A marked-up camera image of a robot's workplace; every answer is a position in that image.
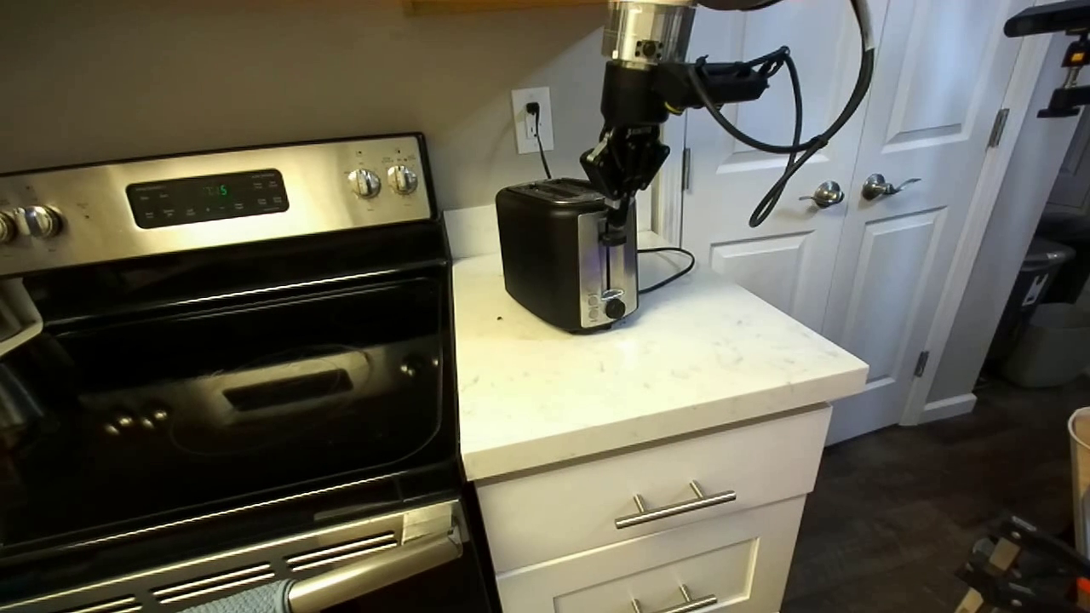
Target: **wall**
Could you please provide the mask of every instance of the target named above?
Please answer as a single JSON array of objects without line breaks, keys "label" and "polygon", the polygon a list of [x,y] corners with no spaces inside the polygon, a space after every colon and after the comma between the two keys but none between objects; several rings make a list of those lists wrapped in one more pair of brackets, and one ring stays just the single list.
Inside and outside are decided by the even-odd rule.
[{"label": "wall", "polygon": [[515,152],[515,84],[551,84],[551,163],[578,170],[601,132],[601,22],[410,0],[7,0],[0,175],[422,128],[439,206],[487,206],[541,176]]},{"label": "wall", "polygon": [[974,409],[974,386],[981,377],[993,333],[1016,287],[1022,257],[1031,243],[1031,232],[1045,207],[1045,199],[1058,175],[1068,145],[1076,132],[1076,120],[1036,120],[1036,110],[1043,110],[1052,89],[1063,82],[1058,75],[1063,51],[1068,51],[1068,37],[1055,37],[1051,48],[1045,67],[1039,75],[1029,115],[1022,120],[1026,125],[1019,132],[1010,175],[997,187],[984,246],[978,253],[947,350],[942,359],[930,403],[928,403],[930,413],[949,417],[949,413]]}]

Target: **toaster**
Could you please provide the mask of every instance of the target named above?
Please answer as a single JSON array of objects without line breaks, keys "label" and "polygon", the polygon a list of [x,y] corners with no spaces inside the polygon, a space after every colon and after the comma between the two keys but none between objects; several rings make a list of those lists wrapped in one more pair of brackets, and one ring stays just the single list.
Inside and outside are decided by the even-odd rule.
[{"label": "toaster", "polygon": [[499,193],[504,291],[563,329],[604,329],[629,316],[636,287],[636,213],[586,179],[537,179]]}]

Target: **electrical outlet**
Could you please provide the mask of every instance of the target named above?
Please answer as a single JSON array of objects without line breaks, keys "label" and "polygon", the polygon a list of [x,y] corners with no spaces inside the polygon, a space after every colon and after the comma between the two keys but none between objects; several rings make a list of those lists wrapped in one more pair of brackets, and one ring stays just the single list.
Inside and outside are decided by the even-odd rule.
[{"label": "electrical outlet", "polygon": [[537,152],[551,149],[551,99],[550,89],[515,89],[510,93],[510,114],[515,114],[515,145],[518,152]]}]

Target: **stove control panel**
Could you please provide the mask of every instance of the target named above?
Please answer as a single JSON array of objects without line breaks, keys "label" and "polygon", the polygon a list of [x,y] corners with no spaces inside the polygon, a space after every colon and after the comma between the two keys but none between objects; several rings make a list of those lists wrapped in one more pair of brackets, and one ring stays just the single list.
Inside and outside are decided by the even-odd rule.
[{"label": "stove control panel", "polygon": [[0,176],[0,275],[435,219],[419,136]]}]

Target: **oven door handle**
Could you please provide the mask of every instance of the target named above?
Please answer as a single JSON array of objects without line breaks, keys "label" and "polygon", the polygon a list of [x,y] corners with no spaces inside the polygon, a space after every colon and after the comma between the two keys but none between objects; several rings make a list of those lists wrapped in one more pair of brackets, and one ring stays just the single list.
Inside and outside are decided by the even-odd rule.
[{"label": "oven door handle", "polygon": [[427,543],[407,543],[397,552],[381,552],[361,562],[339,564],[306,579],[267,582],[226,601],[200,603],[189,613],[240,613],[240,608],[268,608],[268,613],[320,613],[385,585],[407,582],[428,569],[439,569],[462,554],[458,530]]}]

